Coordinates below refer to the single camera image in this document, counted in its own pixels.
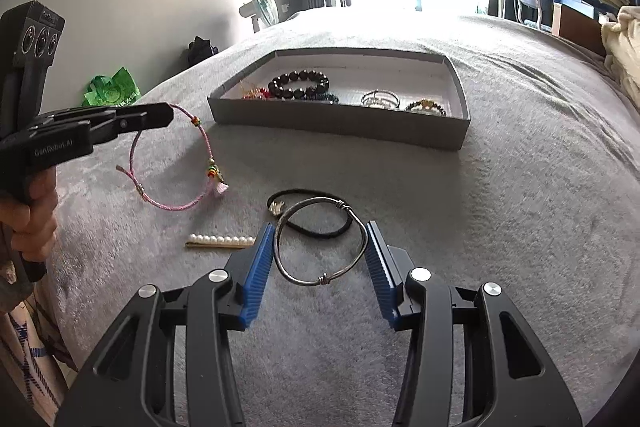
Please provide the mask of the left hand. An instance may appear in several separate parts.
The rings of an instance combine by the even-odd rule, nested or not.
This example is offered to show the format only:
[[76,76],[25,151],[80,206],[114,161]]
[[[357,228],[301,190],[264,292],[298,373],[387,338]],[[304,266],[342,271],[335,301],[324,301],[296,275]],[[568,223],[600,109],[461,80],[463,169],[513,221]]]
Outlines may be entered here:
[[10,196],[1,197],[1,222],[12,230],[11,248],[31,262],[45,262],[55,243],[58,227],[54,210],[58,207],[56,170],[50,168],[34,176],[29,185],[29,205]]

